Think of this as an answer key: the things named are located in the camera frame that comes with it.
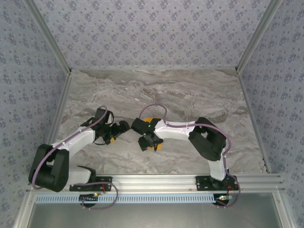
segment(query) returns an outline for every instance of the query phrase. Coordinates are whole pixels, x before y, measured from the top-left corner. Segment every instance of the gray marble table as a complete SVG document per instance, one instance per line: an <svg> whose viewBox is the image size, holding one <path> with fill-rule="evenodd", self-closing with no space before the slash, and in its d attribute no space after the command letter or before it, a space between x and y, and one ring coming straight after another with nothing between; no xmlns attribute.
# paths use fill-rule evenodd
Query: gray marble table
<svg viewBox="0 0 304 228"><path fill-rule="evenodd" d="M106 105L115 121L130 125L146 105L168 108L168 121L195 121L204 116L229 134L232 149L227 164L234 173L265 172L248 108L235 70L73 70L69 98L58 139L75 131ZM162 117L161 107L143 117ZM207 161L190 142L167 139L162 149L141 151L132 130L110 145L88 145L72 159L97 173L208 173Z"/></svg>

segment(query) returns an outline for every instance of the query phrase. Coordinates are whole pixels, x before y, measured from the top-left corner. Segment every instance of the patterned wallpaper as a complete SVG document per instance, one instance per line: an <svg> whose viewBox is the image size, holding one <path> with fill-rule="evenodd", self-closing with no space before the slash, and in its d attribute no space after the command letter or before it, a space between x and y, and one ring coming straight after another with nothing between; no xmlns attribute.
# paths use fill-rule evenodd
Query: patterned wallpaper
<svg viewBox="0 0 304 228"><path fill-rule="evenodd" d="M273 172L304 227L304 2L285 0L242 74Z"/></svg>
<svg viewBox="0 0 304 228"><path fill-rule="evenodd" d="M236 66L269 0L35 0L71 68Z"/></svg>
<svg viewBox="0 0 304 228"><path fill-rule="evenodd" d="M22 0L0 1L0 227L12 227L65 74Z"/></svg>

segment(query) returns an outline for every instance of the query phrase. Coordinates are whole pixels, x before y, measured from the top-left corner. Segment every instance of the purple cable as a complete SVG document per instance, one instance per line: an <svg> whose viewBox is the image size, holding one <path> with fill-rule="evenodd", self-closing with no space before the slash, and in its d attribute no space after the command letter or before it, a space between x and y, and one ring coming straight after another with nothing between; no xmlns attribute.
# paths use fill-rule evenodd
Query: purple cable
<svg viewBox="0 0 304 228"><path fill-rule="evenodd" d="M35 170L35 173L33 175L33 180L32 180L32 187L33 189L39 190L42 189L42 187L36 187L35 182L36 182L36 178L38 176L38 172L41 169L41 166L43 165L43 163L48 159L49 156L51 156L51 154L58 149L60 146L62 146L63 144L67 143L68 141L70 141L71 139L73 139L74 137L76 137L77 135L81 134L82 132L85 132L87 129L95 126L96 124L98 124L106 115L106 113L108 112L108 109L105 106L100 106L99 108L105 108L105 113L102 115L102 117L100 117L96 122L92 123L91 125L89 125L88 127L84 128L83 130L79 130L77 132L75 132L74 134L72 134L70 137L68 137L67 139L65 139L64 141L62 141L61 143L59 143L58 145L56 145L52 150L50 150L50 152L48 152L46 154L46 156L41 160L41 162L39 163L39 165L37 166L37 169Z"/></svg>
<svg viewBox="0 0 304 228"><path fill-rule="evenodd" d="M194 124L176 126L176 125L171 125L171 124L169 124L169 123L166 123L167 108L166 108L165 106L163 106L162 104L150 104L150 105L147 105L147 106L144 107L144 108L142 109L142 111L139 113L139 117L138 117L138 118L140 119L141 116L142 116L142 114L143 114L143 112L144 112L144 110L146 110L147 108L149 108L149 107L151 107L151 106L160 106L160 107L164 108L165 114L163 115L163 121L164 121L164 123L165 123L168 127L173 127L173 128L194 127L194 126L208 127L208 128L212 128L212 129L218 131L219 133L221 133L221 134L227 139L227 141L228 141L228 148L227 148L227 149L223 152L223 154L222 154L222 156L223 156L223 165L224 165L225 173L226 173L228 176L232 177L232 178L234 179L234 181L237 183L238 194L237 194L237 197L236 197L235 201L232 202L230 205L226 205L226 204L224 204L223 202L221 202L221 201L219 201L219 200L216 200L216 202L222 204L222 205L223 205L224 207L226 207L226 208L229 208L229 207L235 205L235 204L238 202L239 196L240 196L240 194L241 194L241 188L240 188L240 185L239 185L238 180L237 180L233 175L231 175L231 174L227 171L226 156L225 156L225 154L231 149L231 140L230 140L229 136L228 136L224 131L222 131L221 129L219 129L219 128L215 127L215 126L209 125L209 124L194 123Z"/></svg>
<svg viewBox="0 0 304 228"><path fill-rule="evenodd" d="M110 205L108 205L108 206L105 206L105 207L102 207L102 208L87 208L86 206L85 206L85 200L88 198L88 197L86 197L86 198L84 198L83 200L82 200L82 203L81 203L81 205L83 206L83 209L87 209L87 210L104 210L104 209L109 209L110 207L112 207L115 203L116 203L116 201L117 201L117 199L118 199L118 189L117 189L117 187L113 184L113 183L111 183L111 182L94 182L94 183L86 183L86 184L75 184L75 185L77 185L77 186L88 186L88 185L96 185L96 184L109 184L109 185L111 185L111 186L113 186L114 188L115 188L115 191L116 191L116 197L115 197L115 199L114 199L114 201L110 204Z"/></svg>

